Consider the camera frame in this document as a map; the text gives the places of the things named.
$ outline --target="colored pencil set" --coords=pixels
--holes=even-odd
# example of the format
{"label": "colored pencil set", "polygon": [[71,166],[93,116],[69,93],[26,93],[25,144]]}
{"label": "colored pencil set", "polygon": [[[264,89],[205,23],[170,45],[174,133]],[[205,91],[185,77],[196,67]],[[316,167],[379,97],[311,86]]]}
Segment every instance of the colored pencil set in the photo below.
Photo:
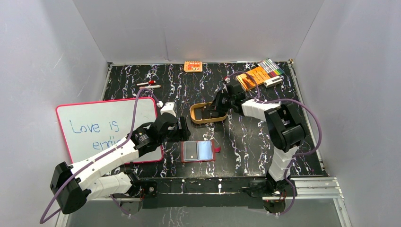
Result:
{"label": "colored pencil set", "polygon": [[258,62],[258,65],[262,67],[270,77],[276,77],[284,73],[284,71],[270,58]]}

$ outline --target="marble tabletop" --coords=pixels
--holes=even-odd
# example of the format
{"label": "marble tabletop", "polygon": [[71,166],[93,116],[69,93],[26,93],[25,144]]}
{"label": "marble tabletop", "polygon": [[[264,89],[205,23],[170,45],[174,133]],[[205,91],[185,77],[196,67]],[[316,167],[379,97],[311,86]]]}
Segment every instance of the marble tabletop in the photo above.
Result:
{"label": "marble tabletop", "polygon": [[[260,86],[261,100],[292,98],[299,100],[294,80],[287,62],[278,62],[284,70],[282,85],[271,88]],[[191,131],[190,141],[215,140],[221,146],[213,162],[181,162],[181,144],[163,146],[164,158],[160,162],[134,165],[143,178],[183,177],[252,177],[265,176],[272,162],[273,144],[265,122],[240,116],[233,111],[223,122],[195,125],[189,110],[193,104],[213,101],[214,94],[222,87],[222,78],[236,72],[257,67],[256,63],[203,64],[203,72],[186,73],[183,64],[111,66],[104,100],[136,97],[137,83],[155,80],[161,88],[153,89],[156,97],[165,102],[175,102],[178,116],[184,116]],[[255,96],[256,89],[248,92]],[[301,108],[298,108],[306,124]],[[313,147],[311,135],[301,143],[301,151]],[[316,154],[298,157],[291,167],[291,175],[323,175]]]}

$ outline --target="tan tray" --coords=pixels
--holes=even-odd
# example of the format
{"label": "tan tray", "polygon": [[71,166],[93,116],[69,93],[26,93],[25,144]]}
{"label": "tan tray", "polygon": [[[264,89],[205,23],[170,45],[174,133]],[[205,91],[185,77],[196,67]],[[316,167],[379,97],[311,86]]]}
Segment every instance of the tan tray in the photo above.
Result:
{"label": "tan tray", "polygon": [[205,124],[205,123],[211,123],[211,122],[222,122],[227,118],[227,114],[226,114],[223,117],[215,117],[215,118],[210,118],[210,119],[205,119],[205,120],[196,120],[195,119],[195,109],[201,108],[201,107],[204,107],[204,106],[210,105],[210,104],[212,104],[212,102],[210,102],[210,103],[198,103],[198,104],[192,105],[191,108],[190,108],[192,122],[194,122],[195,124]]}

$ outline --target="white wall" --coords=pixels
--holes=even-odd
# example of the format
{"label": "white wall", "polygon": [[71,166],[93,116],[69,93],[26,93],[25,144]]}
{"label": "white wall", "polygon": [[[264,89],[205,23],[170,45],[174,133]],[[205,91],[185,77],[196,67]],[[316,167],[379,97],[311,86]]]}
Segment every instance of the white wall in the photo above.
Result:
{"label": "white wall", "polygon": [[356,227],[399,226],[401,2],[326,0],[295,69]]}
{"label": "white wall", "polygon": [[68,160],[54,109],[99,100],[106,69],[72,1],[0,2],[1,226],[39,226]]}
{"label": "white wall", "polygon": [[323,0],[74,0],[108,62],[294,58]]}

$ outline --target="gray floor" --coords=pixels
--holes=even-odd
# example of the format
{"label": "gray floor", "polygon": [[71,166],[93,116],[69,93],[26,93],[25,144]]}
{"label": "gray floor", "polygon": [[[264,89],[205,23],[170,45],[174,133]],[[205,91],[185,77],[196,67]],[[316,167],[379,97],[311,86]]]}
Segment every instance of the gray floor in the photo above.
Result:
{"label": "gray floor", "polygon": [[332,199],[296,200],[283,216],[247,207],[142,209],[130,219],[112,201],[91,201],[71,214],[68,227],[340,227]]}

